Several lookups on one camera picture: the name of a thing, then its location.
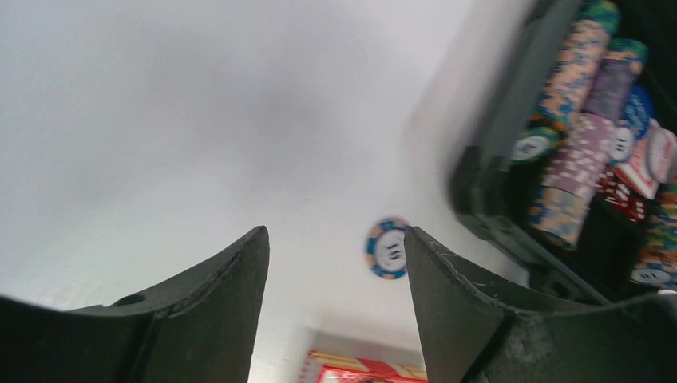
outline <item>black tray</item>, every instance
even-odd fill
[[[512,143],[525,130],[582,3],[543,0],[535,5],[485,119],[478,121],[450,178],[449,197],[462,223],[530,271],[532,288],[580,302],[609,303],[647,291],[629,282],[644,227],[630,224],[596,197],[579,250],[550,246],[532,235],[526,224],[526,211],[546,160],[510,167]],[[634,38],[649,48],[638,83],[651,94],[656,120],[677,132],[677,2],[615,3],[621,12],[615,37]]]

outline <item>white surface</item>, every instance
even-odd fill
[[[110,304],[265,224],[250,381],[290,381],[314,330],[418,349],[408,281],[368,271],[365,236],[400,215],[521,276],[442,179],[530,4],[6,2],[0,293]]]

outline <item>red and yellow box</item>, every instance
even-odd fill
[[[426,371],[418,367],[311,351],[303,365],[300,383],[422,383],[427,381]]]

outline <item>white table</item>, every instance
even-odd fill
[[[419,351],[407,278],[362,257],[399,215],[524,272],[443,180],[531,0],[61,0],[0,10],[0,293],[110,304],[264,224],[251,382],[317,332]]]

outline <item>purple chip stack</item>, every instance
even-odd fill
[[[608,162],[613,132],[611,121],[581,113],[576,127],[552,156],[541,185],[564,190],[589,203]]]

